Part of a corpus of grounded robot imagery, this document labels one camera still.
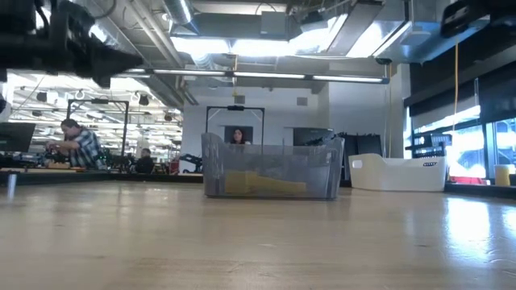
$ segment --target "white plastic bin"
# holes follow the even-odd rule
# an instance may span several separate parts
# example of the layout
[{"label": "white plastic bin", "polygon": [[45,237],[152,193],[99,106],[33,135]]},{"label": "white plastic bin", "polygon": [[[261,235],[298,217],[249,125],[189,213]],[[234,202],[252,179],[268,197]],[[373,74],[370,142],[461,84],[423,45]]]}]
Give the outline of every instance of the white plastic bin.
[{"label": "white plastic bin", "polygon": [[419,192],[444,190],[444,157],[384,159],[378,154],[362,154],[349,156],[349,165],[355,189]]},{"label": "white plastic bin", "polygon": [[277,197],[331,200],[339,191],[344,140],[325,146],[225,144],[202,135],[208,197]]}]

